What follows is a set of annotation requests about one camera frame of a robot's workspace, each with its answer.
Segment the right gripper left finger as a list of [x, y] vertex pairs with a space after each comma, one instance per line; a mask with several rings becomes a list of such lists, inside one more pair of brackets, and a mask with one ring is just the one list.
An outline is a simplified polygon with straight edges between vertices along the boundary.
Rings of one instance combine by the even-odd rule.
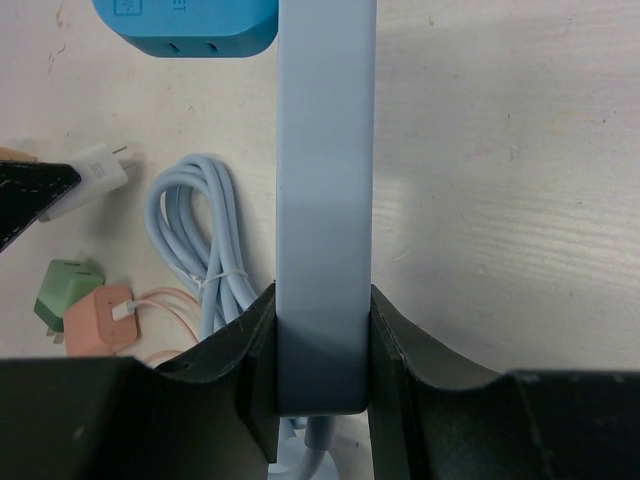
[[277, 456], [275, 291], [157, 367], [1, 364], [5, 479], [263, 479]]

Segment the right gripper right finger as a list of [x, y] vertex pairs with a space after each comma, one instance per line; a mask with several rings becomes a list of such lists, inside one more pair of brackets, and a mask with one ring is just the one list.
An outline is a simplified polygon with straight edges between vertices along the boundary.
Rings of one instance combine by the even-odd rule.
[[371, 400], [378, 479], [635, 479], [639, 375], [496, 373], [371, 298]]

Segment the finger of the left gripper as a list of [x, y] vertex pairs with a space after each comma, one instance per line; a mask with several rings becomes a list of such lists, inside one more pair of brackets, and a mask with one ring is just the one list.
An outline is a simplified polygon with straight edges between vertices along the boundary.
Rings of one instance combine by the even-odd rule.
[[1, 251], [81, 182], [68, 164], [1, 162]]

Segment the white charger plug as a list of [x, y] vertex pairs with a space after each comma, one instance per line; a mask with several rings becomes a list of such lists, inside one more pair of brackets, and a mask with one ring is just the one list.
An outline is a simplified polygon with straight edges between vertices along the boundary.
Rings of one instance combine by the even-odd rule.
[[135, 164], [125, 157], [127, 149], [99, 144], [71, 156], [67, 163], [80, 175], [80, 183], [41, 214], [38, 221], [57, 219], [124, 186]]

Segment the green plug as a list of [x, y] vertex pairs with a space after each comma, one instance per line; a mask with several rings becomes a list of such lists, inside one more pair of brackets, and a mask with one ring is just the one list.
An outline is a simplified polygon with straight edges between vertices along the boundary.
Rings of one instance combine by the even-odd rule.
[[34, 313], [54, 344], [64, 341], [63, 317], [75, 303], [105, 283], [99, 269], [78, 260], [51, 260], [36, 295]]

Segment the pink charger plug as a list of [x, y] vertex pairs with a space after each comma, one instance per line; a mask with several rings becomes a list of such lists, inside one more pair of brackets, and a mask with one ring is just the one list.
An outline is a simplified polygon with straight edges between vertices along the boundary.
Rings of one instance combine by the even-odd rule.
[[73, 304], [63, 315], [64, 345], [68, 357], [113, 356], [139, 337], [128, 287], [104, 285]]

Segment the blue square charger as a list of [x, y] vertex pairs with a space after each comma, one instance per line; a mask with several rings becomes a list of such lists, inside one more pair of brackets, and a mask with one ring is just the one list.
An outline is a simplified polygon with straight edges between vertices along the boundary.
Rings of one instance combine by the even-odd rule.
[[93, 0], [123, 40], [158, 58], [246, 58], [278, 31], [275, 0]]

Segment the light blue power strip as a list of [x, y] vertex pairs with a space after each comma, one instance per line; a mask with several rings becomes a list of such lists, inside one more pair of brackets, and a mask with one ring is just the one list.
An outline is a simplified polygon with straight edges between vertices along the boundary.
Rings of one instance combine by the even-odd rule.
[[[306, 419], [284, 479], [318, 479], [340, 414], [368, 404], [376, 3], [283, 1], [278, 18], [277, 406]], [[190, 155], [145, 205], [150, 240], [201, 300], [201, 333], [253, 300], [220, 163]]]

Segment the beige cube socket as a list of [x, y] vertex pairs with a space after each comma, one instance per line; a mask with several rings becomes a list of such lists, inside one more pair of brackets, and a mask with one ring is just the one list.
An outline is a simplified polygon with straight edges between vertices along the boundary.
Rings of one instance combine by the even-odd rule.
[[38, 158], [21, 150], [1, 146], [0, 160], [8, 162], [37, 162]]

